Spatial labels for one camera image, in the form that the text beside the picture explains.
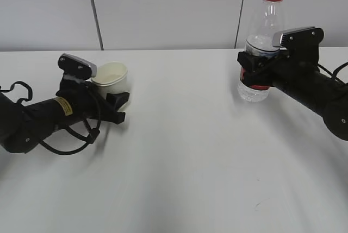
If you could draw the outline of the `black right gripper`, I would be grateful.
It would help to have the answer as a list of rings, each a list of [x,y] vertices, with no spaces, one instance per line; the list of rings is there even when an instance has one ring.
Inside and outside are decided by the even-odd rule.
[[[285,91],[318,92],[324,87],[319,70],[319,44],[324,39],[322,28],[316,28],[313,43],[297,47],[281,47],[277,55],[267,58],[239,52],[240,81],[249,88],[279,87]]]

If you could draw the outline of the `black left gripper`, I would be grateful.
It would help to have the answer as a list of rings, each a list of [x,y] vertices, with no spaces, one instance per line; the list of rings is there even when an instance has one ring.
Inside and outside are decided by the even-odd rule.
[[[104,98],[95,84],[63,77],[56,95],[67,100],[72,108],[72,114],[62,117],[58,121],[60,124],[75,124],[83,119],[100,119],[114,124],[125,121],[123,111],[129,104],[129,92],[107,93]]]

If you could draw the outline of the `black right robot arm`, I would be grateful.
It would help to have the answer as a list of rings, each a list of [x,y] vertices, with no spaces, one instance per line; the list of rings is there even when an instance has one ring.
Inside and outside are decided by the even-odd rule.
[[[347,84],[333,72],[320,73],[319,43],[324,31],[314,26],[287,29],[274,34],[272,45],[280,48],[272,58],[239,52],[241,81],[249,87],[275,87],[322,117],[336,137],[347,140]]]

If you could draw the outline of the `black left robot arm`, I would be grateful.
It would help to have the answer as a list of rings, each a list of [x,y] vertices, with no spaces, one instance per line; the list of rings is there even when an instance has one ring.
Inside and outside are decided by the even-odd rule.
[[[125,112],[119,111],[129,100],[128,92],[107,93],[102,97],[89,81],[63,78],[56,97],[24,106],[33,98],[32,88],[23,81],[1,90],[1,146],[10,153],[27,153],[37,145],[58,155],[73,155],[93,144],[102,122],[120,124]],[[75,150],[61,151],[45,142],[59,130],[66,130],[83,141]]]

